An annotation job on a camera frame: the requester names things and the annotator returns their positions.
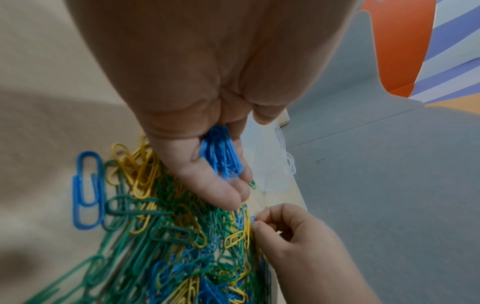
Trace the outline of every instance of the pile of paper clips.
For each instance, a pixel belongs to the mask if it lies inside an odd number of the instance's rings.
[[[102,163],[94,152],[81,153],[73,178],[74,224],[102,226],[98,252],[26,303],[270,304],[271,275],[246,204],[228,212],[204,203],[168,172],[145,137],[134,153],[114,144],[112,154]],[[97,161],[92,203],[83,194],[86,157]],[[115,195],[107,197],[107,187]],[[91,207],[98,221],[85,225],[81,209]],[[75,287],[62,288],[80,273]]]

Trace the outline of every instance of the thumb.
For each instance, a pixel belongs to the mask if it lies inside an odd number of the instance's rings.
[[[268,262],[276,268],[281,263],[282,253],[289,243],[279,236],[275,230],[262,221],[256,221],[252,225],[255,242],[264,253]]]

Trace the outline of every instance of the adult hand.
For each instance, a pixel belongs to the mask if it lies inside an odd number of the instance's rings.
[[[380,303],[335,232],[302,208],[265,209],[252,229],[287,303]]]
[[[250,194],[240,134],[274,120],[318,77],[358,0],[67,0],[83,38],[164,164],[226,210]],[[222,180],[199,158],[226,124],[243,164]]]

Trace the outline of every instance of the gray floor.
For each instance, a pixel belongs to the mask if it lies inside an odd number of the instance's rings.
[[[289,110],[296,181],[385,303],[479,303],[480,116],[386,93],[369,21]]]

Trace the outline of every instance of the blue paper clip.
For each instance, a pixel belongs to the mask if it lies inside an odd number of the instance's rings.
[[[92,173],[91,183],[95,199],[91,203],[85,202],[83,191],[83,160],[86,157],[93,157],[96,160],[97,173]],[[83,151],[76,158],[76,175],[73,183],[73,225],[80,230],[88,230],[97,227],[102,223],[105,216],[105,173],[104,164],[100,156],[93,151]],[[80,220],[80,207],[93,207],[98,205],[98,220],[90,225],[85,225]]]
[[[226,126],[215,125],[205,134],[200,157],[208,161],[215,174],[221,172],[223,179],[238,177],[244,169]]]

